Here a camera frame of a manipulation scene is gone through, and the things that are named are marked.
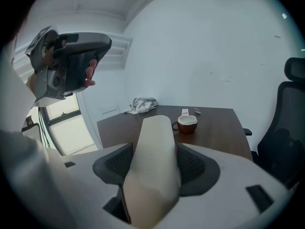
red mug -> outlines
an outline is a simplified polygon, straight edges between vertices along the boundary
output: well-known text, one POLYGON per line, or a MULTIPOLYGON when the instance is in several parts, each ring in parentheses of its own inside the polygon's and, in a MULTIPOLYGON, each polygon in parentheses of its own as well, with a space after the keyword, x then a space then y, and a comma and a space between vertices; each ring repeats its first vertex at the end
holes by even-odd
POLYGON ((172 123, 173 131, 180 131, 184 134, 194 133, 197 128, 197 118, 193 115, 181 115, 177 121, 172 123))

small object on table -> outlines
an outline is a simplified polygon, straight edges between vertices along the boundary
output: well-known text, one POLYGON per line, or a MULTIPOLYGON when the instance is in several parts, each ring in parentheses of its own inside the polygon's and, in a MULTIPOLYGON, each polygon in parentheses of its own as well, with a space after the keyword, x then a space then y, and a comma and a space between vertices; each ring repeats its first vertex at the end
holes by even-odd
POLYGON ((172 123, 173 131, 180 131, 184 134, 194 133, 197 127, 197 118, 193 115, 181 115, 178 121, 172 123))
POLYGON ((182 109, 181 115, 189 115, 189 109, 182 109))

chair armrest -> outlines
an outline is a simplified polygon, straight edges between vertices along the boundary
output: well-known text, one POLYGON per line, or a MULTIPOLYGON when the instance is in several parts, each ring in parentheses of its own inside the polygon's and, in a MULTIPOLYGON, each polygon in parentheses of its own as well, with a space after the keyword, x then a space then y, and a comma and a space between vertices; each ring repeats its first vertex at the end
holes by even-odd
POLYGON ((249 129, 247 129, 247 128, 243 128, 244 129, 244 133, 246 134, 246 135, 252 135, 252 131, 250 131, 249 129))

white wall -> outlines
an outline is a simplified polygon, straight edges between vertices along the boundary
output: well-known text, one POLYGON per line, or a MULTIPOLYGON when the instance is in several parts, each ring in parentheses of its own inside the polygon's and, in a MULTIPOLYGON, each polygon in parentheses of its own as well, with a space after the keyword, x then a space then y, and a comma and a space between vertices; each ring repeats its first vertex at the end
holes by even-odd
POLYGON ((123 70, 96 71, 93 76, 95 86, 77 93, 81 113, 97 148, 102 148, 97 121, 116 115, 128 107, 123 73, 123 70))
POLYGON ((302 56, 276 0, 154 0, 130 23, 127 99, 232 108, 252 150, 273 118, 284 64, 302 56))

chair headrest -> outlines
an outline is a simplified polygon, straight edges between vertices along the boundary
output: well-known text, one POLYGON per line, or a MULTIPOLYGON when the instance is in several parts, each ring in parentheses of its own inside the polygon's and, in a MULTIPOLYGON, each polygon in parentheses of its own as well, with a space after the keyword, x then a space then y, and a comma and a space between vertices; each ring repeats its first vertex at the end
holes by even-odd
POLYGON ((289 58, 284 72, 289 80, 305 84, 305 58, 289 58))

